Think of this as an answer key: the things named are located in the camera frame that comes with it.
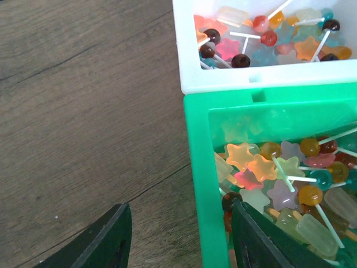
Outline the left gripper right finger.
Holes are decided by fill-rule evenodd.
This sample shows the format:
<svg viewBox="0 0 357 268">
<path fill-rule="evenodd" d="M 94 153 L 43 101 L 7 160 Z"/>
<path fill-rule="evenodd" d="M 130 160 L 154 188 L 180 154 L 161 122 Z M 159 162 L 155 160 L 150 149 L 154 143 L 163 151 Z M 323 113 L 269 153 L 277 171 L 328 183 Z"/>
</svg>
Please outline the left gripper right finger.
<svg viewBox="0 0 357 268">
<path fill-rule="evenodd" d="M 232 205 L 238 267 L 333 267 L 239 199 Z"/>
</svg>

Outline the green candy bin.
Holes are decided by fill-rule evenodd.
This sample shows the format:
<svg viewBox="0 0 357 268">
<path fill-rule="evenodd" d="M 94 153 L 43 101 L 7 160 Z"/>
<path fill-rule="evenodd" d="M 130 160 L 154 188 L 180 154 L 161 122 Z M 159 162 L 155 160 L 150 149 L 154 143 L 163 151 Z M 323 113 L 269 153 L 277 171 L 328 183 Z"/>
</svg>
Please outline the green candy bin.
<svg viewBox="0 0 357 268">
<path fill-rule="evenodd" d="M 214 152 L 228 143 L 296 141 L 356 124 L 356 84 L 188 94 L 184 112 L 202 264 L 228 267 Z"/>
</svg>

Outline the white candy bin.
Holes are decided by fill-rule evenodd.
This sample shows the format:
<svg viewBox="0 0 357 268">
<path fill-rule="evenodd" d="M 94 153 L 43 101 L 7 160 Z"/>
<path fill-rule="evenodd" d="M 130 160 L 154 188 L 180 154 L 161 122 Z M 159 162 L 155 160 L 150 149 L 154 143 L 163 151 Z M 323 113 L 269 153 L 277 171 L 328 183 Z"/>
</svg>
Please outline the white candy bin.
<svg viewBox="0 0 357 268">
<path fill-rule="evenodd" d="M 282 4 L 283 1 L 173 1 L 182 92 L 191 94 L 258 87 L 355 82 L 356 1 L 293 1 L 283 9 L 284 15 L 289 16 L 305 8 L 331 8 L 334 18 L 340 22 L 345 45 L 352 50 L 349 60 L 202 70 L 194 15 L 213 17 L 219 8 L 228 6 L 248 12 L 250 19 L 253 19 L 257 15 L 269 15 Z"/>
</svg>

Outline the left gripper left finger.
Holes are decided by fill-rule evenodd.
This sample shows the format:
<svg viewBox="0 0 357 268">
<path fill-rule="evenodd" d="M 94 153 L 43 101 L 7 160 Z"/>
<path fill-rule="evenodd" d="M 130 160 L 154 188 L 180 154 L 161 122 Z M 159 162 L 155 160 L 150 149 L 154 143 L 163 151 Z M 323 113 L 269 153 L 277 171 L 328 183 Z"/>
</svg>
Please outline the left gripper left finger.
<svg viewBox="0 0 357 268">
<path fill-rule="evenodd" d="M 129 204 L 116 204 L 36 267 L 127 267 L 131 240 Z"/>
</svg>

